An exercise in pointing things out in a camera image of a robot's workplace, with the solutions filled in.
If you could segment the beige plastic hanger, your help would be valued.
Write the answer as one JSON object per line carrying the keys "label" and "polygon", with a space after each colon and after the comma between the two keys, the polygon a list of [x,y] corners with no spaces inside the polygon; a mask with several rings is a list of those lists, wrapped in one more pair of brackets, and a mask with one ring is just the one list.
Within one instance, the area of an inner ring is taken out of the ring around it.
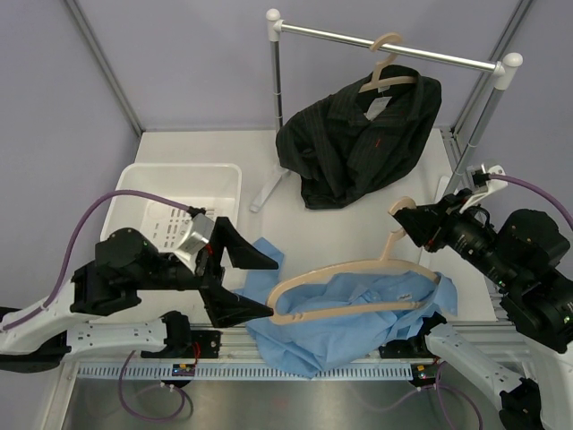
{"label": "beige plastic hanger", "polygon": [[347,287],[353,295],[359,295],[365,291],[364,282],[368,277],[398,276],[405,273],[415,273],[437,285],[440,282],[440,276],[434,271],[416,262],[397,259],[393,256],[396,243],[405,236],[406,232],[403,228],[390,232],[381,255],[375,259],[337,263],[279,282],[270,291],[266,301],[266,306],[274,311],[274,314],[269,318],[270,321],[276,325],[289,325],[354,314],[410,311],[420,308],[423,306],[422,302],[400,298],[393,301],[313,308],[304,312],[288,314],[282,314],[278,310],[278,302],[284,294],[309,285],[324,284],[328,287],[342,285]]}

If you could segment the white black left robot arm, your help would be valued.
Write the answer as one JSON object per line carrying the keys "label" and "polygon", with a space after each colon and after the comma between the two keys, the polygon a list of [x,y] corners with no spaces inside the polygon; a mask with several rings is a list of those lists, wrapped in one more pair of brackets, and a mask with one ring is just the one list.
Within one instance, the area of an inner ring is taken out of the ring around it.
{"label": "white black left robot arm", "polygon": [[214,328],[272,316],[270,307],[223,286],[223,255],[240,270],[275,270],[278,263],[215,219],[190,266],[186,252],[162,253],[142,233],[121,228],[95,246],[95,258],[76,270],[54,301],[1,310],[1,368],[45,372],[78,357],[138,351],[143,358],[197,357],[201,344],[187,315],[171,310],[147,322],[99,324],[99,318],[134,309],[142,291],[196,291]]}

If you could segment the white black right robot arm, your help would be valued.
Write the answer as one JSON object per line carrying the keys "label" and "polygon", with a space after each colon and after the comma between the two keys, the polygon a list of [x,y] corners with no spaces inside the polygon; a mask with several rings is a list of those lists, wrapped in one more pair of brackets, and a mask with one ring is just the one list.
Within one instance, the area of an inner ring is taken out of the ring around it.
{"label": "white black right robot arm", "polygon": [[390,215],[429,253],[449,248],[491,281],[500,305],[529,348],[535,377],[497,364],[434,315],[405,335],[417,356],[431,352],[487,396],[507,429],[572,427],[572,281],[557,269],[569,241],[545,212],[513,211],[501,228],[465,189],[439,202],[409,198]]}

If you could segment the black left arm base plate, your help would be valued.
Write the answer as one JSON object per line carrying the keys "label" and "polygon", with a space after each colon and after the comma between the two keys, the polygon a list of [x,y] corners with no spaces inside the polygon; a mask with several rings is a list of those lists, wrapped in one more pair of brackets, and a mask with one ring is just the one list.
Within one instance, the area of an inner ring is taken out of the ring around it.
{"label": "black left arm base plate", "polygon": [[142,351],[140,357],[144,359],[162,358],[191,358],[195,359],[198,354],[199,359],[212,359],[219,357],[221,345],[221,331],[216,330],[191,330],[192,343],[178,352],[168,351],[164,348],[158,352]]}

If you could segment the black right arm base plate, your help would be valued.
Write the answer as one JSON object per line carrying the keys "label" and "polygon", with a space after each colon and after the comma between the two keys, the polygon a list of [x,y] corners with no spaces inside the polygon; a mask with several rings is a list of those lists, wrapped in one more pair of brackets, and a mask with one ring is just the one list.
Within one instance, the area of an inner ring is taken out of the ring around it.
{"label": "black right arm base plate", "polygon": [[423,343],[412,338],[410,340],[393,340],[378,347],[381,358],[399,359],[399,358],[427,358],[432,354],[429,353]]}

